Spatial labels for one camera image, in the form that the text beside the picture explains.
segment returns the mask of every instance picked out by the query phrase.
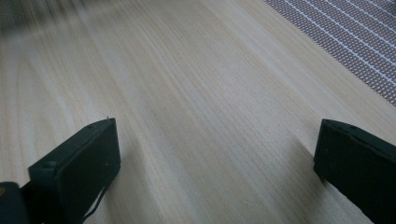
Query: gray mesh mat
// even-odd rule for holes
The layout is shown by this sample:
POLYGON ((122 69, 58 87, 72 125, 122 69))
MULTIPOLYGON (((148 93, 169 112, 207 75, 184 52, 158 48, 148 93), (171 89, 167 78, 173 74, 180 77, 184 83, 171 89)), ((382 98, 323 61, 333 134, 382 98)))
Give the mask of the gray mesh mat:
POLYGON ((391 0, 264 0, 396 105, 396 4, 391 0))

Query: light wood surface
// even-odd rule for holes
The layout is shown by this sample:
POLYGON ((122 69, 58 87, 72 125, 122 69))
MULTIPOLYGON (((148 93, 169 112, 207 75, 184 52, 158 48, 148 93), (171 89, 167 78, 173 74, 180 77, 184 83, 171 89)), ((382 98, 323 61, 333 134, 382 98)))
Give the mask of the light wood surface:
POLYGON ((262 0, 96 1, 0 44, 1 181, 117 119, 86 223, 370 223, 314 173, 319 125, 396 144, 396 108, 262 0))

